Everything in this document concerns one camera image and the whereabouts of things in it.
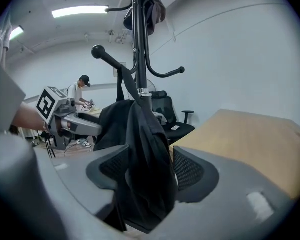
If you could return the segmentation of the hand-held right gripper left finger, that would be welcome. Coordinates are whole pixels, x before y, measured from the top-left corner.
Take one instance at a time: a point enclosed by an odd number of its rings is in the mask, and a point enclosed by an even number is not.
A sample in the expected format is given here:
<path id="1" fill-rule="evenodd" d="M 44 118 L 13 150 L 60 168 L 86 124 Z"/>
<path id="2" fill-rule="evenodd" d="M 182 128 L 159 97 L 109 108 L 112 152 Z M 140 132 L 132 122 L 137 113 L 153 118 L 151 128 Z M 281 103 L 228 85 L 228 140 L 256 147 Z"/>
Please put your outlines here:
<path id="1" fill-rule="evenodd" d="M 43 184 L 69 240 L 128 239 L 128 236 L 103 222 L 114 208 L 114 191 L 98 188 L 86 174 L 88 164 L 105 155 L 104 151 L 96 151 L 50 158 L 46 150 L 36 149 Z"/>

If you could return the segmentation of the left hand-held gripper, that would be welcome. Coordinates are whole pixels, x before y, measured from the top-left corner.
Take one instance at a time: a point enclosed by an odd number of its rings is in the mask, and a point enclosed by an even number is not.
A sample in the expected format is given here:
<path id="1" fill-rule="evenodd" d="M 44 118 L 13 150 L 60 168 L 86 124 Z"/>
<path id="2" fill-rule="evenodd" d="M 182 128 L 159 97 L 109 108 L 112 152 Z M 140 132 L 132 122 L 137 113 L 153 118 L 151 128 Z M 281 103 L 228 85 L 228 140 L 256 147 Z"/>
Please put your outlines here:
<path id="1" fill-rule="evenodd" d="M 102 132 L 97 117 L 76 113 L 75 100 L 55 87 L 43 89 L 35 108 L 43 119 L 44 130 L 52 135 L 56 150 L 66 150 L 74 134 L 98 136 Z"/>

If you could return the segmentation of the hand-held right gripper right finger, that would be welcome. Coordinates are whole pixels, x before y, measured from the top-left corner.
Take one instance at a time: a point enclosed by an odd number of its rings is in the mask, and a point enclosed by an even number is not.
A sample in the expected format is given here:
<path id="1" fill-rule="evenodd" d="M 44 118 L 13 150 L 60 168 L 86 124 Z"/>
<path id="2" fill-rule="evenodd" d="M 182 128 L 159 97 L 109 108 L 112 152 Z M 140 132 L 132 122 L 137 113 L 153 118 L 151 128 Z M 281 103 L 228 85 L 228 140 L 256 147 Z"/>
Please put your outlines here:
<path id="1" fill-rule="evenodd" d="M 186 147 L 176 146 L 174 151 L 212 164 L 219 180 L 202 201 L 177 202 L 145 240 L 262 240 L 295 204 L 250 165 Z"/>

